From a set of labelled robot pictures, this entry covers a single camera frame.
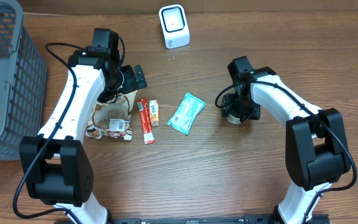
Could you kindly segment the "white brown snack bag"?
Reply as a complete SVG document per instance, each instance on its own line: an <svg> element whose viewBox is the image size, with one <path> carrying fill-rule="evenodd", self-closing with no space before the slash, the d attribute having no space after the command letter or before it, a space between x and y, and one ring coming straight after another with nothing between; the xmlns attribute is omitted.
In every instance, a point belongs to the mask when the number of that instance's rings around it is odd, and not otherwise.
<svg viewBox="0 0 358 224"><path fill-rule="evenodd" d="M131 111L137 90L128 94L119 94L115 103L96 102L86 125L85 135L101 139L109 136L114 139L131 141L133 130Z"/></svg>

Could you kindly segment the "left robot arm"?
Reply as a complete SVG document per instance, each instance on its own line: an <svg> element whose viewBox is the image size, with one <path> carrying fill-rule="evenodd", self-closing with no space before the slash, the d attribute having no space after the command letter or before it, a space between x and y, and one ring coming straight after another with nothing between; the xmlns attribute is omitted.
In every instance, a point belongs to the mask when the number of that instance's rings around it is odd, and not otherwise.
<svg viewBox="0 0 358 224"><path fill-rule="evenodd" d="M120 95L146 88L140 65L124 65L125 45L111 29L96 28L92 43L76 46L68 78L49 120L19 144L24 172L12 200L17 217L63 212L72 223L112 223L93 194L94 173L83 147L96 103L115 104Z"/></svg>

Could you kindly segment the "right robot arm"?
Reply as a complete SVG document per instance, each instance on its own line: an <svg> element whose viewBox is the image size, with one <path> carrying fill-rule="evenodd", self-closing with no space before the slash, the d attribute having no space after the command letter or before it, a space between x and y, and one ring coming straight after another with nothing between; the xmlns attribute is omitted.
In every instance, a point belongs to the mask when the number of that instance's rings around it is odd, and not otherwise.
<svg viewBox="0 0 358 224"><path fill-rule="evenodd" d="M318 201L357 180L341 113L307 102L270 67L255 69L246 56L235 58L227 69L234 92L218 94L222 116L241 124L260 119L265 108L285 128L285 165L291 178L271 214L245 215L244 223L329 223L327 215L313 214Z"/></svg>

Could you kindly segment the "red snack packet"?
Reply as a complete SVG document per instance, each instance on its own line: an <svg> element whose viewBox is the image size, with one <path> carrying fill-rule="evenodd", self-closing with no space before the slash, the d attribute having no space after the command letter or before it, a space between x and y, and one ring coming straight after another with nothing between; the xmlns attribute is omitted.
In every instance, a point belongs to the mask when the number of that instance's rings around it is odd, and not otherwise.
<svg viewBox="0 0 358 224"><path fill-rule="evenodd" d="M137 107L139 109L140 119L141 119L141 123L142 123L144 144L153 144L153 143L155 143L155 138L152 134L152 127L150 124L147 100L145 98L138 100Z"/></svg>

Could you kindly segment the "teal orange soup packet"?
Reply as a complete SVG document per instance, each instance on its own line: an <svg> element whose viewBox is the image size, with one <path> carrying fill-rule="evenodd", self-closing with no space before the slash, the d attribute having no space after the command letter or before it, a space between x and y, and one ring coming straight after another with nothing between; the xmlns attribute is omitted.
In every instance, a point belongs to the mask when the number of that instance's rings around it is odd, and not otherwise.
<svg viewBox="0 0 358 224"><path fill-rule="evenodd" d="M206 103L203 100L188 92L183 97L177 111L170 118L167 125L172 126L185 135L189 135L192 124L205 106Z"/></svg>

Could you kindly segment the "orange Kleenex tissue pack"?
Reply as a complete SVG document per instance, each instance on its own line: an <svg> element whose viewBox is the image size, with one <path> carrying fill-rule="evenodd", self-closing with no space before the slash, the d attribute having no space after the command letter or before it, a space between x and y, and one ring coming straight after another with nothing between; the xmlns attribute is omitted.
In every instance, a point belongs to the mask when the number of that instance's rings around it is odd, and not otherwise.
<svg viewBox="0 0 358 224"><path fill-rule="evenodd" d="M149 101L149 116L152 127L157 127L160 125L159 105L157 100Z"/></svg>

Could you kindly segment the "green white cup container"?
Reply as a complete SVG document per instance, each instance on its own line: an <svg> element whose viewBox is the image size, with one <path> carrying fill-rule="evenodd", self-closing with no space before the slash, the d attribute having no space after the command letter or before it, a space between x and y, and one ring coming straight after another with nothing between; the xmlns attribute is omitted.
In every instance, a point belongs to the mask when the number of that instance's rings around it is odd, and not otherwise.
<svg viewBox="0 0 358 224"><path fill-rule="evenodd" d="M228 115L227 120L232 124L241 124L242 123L240 118L237 118L231 114Z"/></svg>

